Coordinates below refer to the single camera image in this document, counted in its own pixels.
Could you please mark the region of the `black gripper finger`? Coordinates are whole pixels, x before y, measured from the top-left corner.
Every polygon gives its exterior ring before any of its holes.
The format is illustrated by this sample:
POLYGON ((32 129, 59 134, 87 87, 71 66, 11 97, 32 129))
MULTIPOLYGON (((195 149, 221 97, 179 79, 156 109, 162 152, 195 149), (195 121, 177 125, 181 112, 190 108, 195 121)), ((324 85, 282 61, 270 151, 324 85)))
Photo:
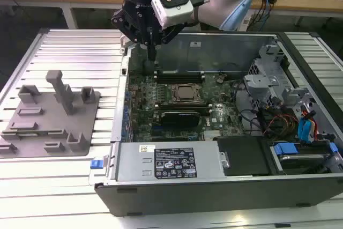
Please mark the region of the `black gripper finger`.
POLYGON ((155 61, 156 59, 156 47, 169 43, 184 28, 185 23, 167 28, 162 28, 160 25, 154 25, 151 31, 151 61, 155 61))
POLYGON ((144 18, 144 9, 134 8, 133 12, 129 12, 122 8, 114 13, 111 22, 133 43, 144 45, 147 57, 152 61, 151 35, 144 18))

